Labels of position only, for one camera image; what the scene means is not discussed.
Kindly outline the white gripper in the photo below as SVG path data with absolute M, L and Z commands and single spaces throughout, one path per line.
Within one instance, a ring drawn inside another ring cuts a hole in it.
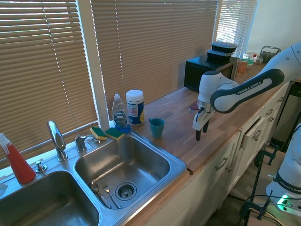
M 202 131 L 204 133 L 207 132 L 210 118 L 213 116 L 214 112 L 215 110 L 209 110 L 209 112 L 207 112 L 204 107 L 201 107 L 200 110 L 196 113 L 193 120 L 192 128 L 196 130 L 195 138 L 197 141 L 200 141 Z

